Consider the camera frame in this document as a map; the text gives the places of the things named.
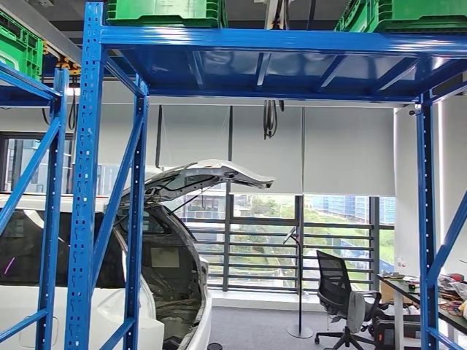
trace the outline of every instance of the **lamp base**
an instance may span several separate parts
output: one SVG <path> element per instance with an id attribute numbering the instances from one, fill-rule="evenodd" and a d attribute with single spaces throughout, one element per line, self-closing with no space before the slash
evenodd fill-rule
<path id="1" fill-rule="evenodd" d="M 314 334 L 310 328 L 304 326 L 302 326 L 302 331 L 300 332 L 298 324 L 292 324 L 292 326 L 287 327 L 287 333 L 292 335 L 292 337 L 300 339 L 311 338 Z"/>

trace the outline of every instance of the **chair base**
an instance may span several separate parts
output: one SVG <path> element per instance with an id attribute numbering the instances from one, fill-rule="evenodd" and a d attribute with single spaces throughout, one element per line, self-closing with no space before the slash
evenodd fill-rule
<path id="1" fill-rule="evenodd" d="M 349 330 L 347 326 L 344 328 L 344 332 L 316 333 L 314 337 L 314 343 L 319 344 L 320 337 L 339 338 L 339 340 L 336 343 L 336 345 L 332 346 L 332 349 L 339 349 L 342 345 L 348 348 L 351 346 L 351 344 L 352 344 L 353 346 L 357 348 L 357 350 L 364 350 L 363 347 L 360 346 L 360 344 L 358 343 L 359 341 L 361 343 L 372 345 L 375 344 L 374 341 L 372 341 L 370 339 L 366 339 L 358 335 L 353 335 L 352 333 L 351 333 L 351 330 Z"/>

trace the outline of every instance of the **mesh chair back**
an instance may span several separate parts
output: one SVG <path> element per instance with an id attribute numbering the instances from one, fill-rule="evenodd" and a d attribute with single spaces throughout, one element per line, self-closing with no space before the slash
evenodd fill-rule
<path id="1" fill-rule="evenodd" d="M 347 314 L 348 298 L 352 291 L 347 267 L 343 259 L 317 250 L 320 264 L 318 297 L 332 308 Z"/>

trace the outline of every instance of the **desk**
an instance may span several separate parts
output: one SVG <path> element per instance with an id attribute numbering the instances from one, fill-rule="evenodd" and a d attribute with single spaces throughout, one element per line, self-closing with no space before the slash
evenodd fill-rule
<path id="1" fill-rule="evenodd" d="M 414 346 L 413 341 L 409 341 L 404 338 L 404 318 L 403 318 L 403 298 L 407 298 L 413 301 L 415 304 L 420 304 L 420 297 L 417 294 L 412 294 L 409 290 L 409 286 L 401 280 L 397 279 L 385 279 L 382 275 L 378 275 L 378 279 L 389 286 L 394 291 L 394 334 L 395 334 L 395 348 L 404 349 L 401 345 L 404 346 Z M 450 313 L 438 308 L 438 315 L 439 318 L 447 323 L 447 333 L 449 339 L 457 342 L 454 330 L 459 330 L 461 333 L 467 334 L 467 320 L 464 317 L 456 317 L 450 315 Z"/>

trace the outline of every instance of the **gray carpet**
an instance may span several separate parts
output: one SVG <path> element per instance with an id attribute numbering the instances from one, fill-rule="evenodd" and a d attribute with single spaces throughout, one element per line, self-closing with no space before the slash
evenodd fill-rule
<path id="1" fill-rule="evenodd" d="M 313 350 L 332 347 L 337 338 L 320 338 L 315 345 L 314 337 L 309 339 L 293 338 L 286 328 L 297 323 L 295 311 L 252 310 L 246 308 L 214 308 L 211 341 L 219 343 L 224 350 Z M 326 331 L 324 313 L 304 313 L 304 325 L 314 332 Z M 329 324 L 331 332 L 339 332 L 344 327 L 342 321 Z M 363 349 L 374 346 L 362 344 Z M 354 346 L 342 349 L 355 349 Z"/>

